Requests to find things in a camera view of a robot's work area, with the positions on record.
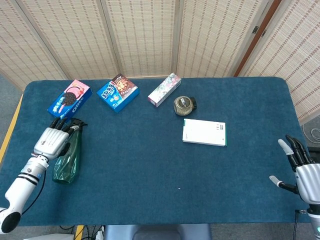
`blue felt surface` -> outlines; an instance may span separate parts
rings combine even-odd
[[[51,162],[20,225],[292,222],[294,209],[307,207],[268,178],[294,183],[277,140],[303,140],[282,79],[184,78],[155,108],[147,97],[162,80],[133,80],[140,94],[119,113],[96,94],[87,100],[75,116],[88,123],[78,179],[54,183]],[[83,82],[96,92],[107,80]],[[35,81],[25,89],[0,171],[0,206],[8,206],[4,193],[53,119],[48,106],[69,84]],[[188,118],[226,122],[227,147],[182,142],[184,118],[173,108],[181,95],[197,99]]]

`white box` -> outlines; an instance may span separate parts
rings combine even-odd
[[[148,96],[148,101],[159,107],[159,105],[180,85],[181,77],[171,73],[152,93]]]
[[[185,118],[182,141],[225,147],[227,146],[226,123]]]

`white robotic arm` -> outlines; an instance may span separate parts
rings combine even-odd
[[[285,136],[289,147],[282,139],[279,145],[287,155],[295,175],[296,185],[284,183],[271,175],[270,180],[279,188],[300,195],[309,204],[307,214],[310,217],[312,229],[317,240],[320,240],[320,163],[314,162],[307,154],[303,144],[289,135]]]
[[[34,146],[33,157],[5,193],[9,207],[0,207],[0,234],[10,233],[16,228],[28,198],[49,166],[48,162],[64,151],[69,136],[79,129],[78,125],[67,125],[62,129],[66,119],[59,120],[60,118],[56,118],[45,129]]]

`logo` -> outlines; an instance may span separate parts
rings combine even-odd
[[[72,109],[72,112],[74,113],[75,111],[77,111],[77,108],[79,107],[80,103],[82,102],[84,98],[80,98],[80,100],[76,103],[75,107]]]
[[[55,106],[53,107],[53,112],[57,113],[58,112],[58,108],[61,106],[61,104],[63,103],[63,101],[65,100],[65,97],[62,96],[59,101],[55,104]]]
[[[110,82],[108,87],[101,94],[101,97],[103,97],[104,99],[107,99],[107,97],[113,92],[114,89],[115,89],[115,85],[113,85],[113,83]]]

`blue snack box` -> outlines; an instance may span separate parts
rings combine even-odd
[[[139,88],[121,73],[104,85],[96,93],[116,113],[120,112],[138,94]]]
[[[48,108],[48,112],[56,118],[67,118],[69,120],[91,94],[92,90],[89,86],[74,80]]]

